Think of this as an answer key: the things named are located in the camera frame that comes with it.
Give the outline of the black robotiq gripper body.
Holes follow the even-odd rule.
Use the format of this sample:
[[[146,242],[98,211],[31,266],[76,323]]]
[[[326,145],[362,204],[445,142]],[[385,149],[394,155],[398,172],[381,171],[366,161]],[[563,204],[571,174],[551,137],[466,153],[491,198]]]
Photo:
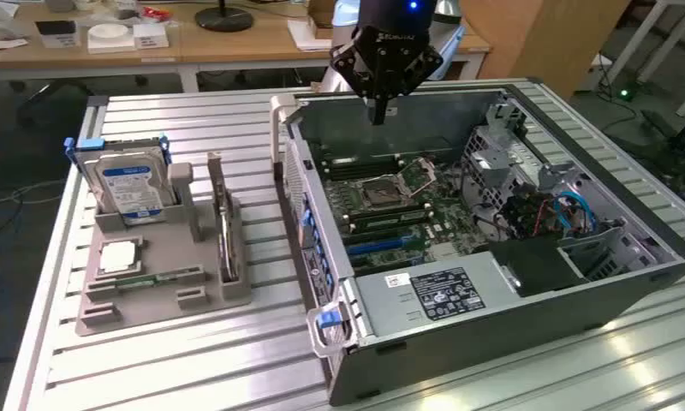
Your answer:
[[[373,73],[378,97],[378,54],[381,49],[414,49],[430,45],[431,1],[362,1],[353,41]]]

